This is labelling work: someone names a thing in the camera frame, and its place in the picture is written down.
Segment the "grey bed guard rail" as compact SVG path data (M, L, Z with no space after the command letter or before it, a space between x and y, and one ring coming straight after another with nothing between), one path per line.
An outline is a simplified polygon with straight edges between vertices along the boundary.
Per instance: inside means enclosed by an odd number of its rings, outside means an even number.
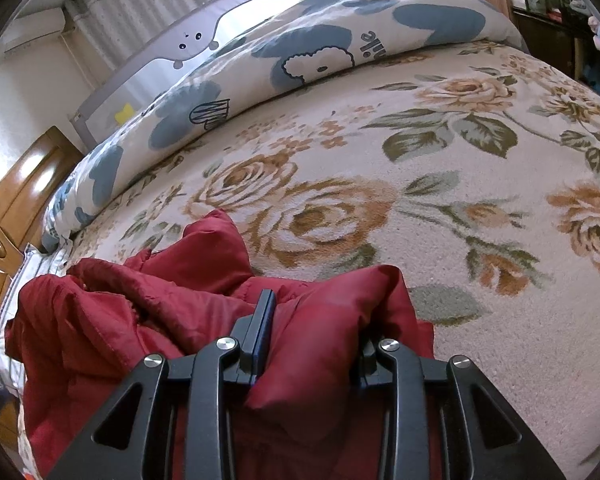
M151 40L114 71L71 119L88 150L230 40L300 0L211 0Z

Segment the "floral beige bed blanket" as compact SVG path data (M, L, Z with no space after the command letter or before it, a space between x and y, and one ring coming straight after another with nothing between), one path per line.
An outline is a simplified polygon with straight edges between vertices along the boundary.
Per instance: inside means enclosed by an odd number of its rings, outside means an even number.
M600 96L496 44L366 65L259 105L114 200L71 257L121 262L220 208L253 269L402 271L566 477L600 460Z

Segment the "red puffer jacket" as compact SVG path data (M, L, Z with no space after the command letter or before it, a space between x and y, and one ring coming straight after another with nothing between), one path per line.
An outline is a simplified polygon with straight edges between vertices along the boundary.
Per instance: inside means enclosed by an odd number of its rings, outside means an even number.
M401 271L371 266L321 282L259 278L234 222L216 210L161 252L117 264L85 258L20 289L6 325L21 362L24 424L38 471L69 443L145 356L194 354L275 292L268 364L233 420L242 479L373 479L382 411L353 399L358 336L377 323L420 356L434 329L417 318Z

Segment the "white air conditioner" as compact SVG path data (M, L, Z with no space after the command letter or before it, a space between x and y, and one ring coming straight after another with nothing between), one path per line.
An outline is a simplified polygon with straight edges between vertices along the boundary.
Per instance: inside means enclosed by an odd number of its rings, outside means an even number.
M0 64L23 50L57 39L65 26L66 18L61 8L15 18L0 37Z

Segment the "blue white patterned duvet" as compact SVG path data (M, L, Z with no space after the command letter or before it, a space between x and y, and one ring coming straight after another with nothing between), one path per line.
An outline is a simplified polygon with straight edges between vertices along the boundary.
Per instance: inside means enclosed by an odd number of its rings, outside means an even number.
M244 110L386 56L478 40L527 47L486 0L303 0L230 40L90 151L47 204L42 246L66 244L145 171Z

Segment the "wooden headboard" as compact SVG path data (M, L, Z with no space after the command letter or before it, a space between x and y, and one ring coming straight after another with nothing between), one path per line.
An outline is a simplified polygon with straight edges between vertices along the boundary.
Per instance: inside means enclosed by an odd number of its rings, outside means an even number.
M0 303L27 245L41 245L42 218L82 153L55 126L39 136L0 181Z

